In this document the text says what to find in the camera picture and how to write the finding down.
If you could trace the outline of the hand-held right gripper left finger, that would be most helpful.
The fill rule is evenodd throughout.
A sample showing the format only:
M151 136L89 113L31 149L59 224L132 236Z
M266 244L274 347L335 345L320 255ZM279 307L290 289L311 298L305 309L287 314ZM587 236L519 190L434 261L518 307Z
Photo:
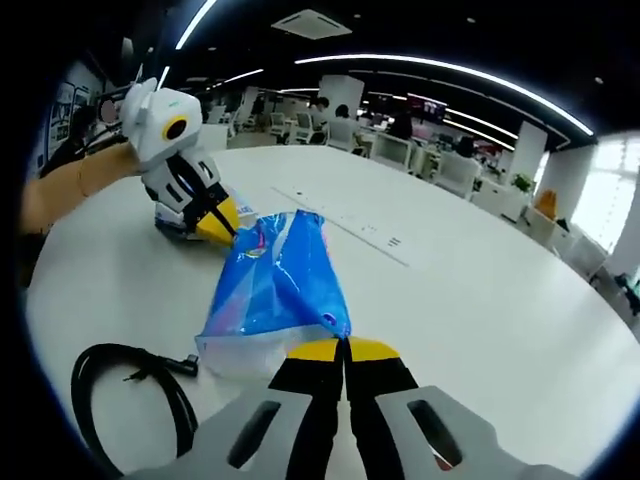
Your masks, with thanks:
M344 343L294 348L266 387L248 389L197 429L192 446L165 466L128 479L295 479L326 467L337 431Z

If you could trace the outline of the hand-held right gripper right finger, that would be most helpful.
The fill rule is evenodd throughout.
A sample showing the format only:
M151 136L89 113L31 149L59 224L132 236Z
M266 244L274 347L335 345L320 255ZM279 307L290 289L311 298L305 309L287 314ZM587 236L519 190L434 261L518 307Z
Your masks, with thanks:
M399 353L346 342L351 430L370 479L567 479L504 450L493 425L435 386L421 387Z

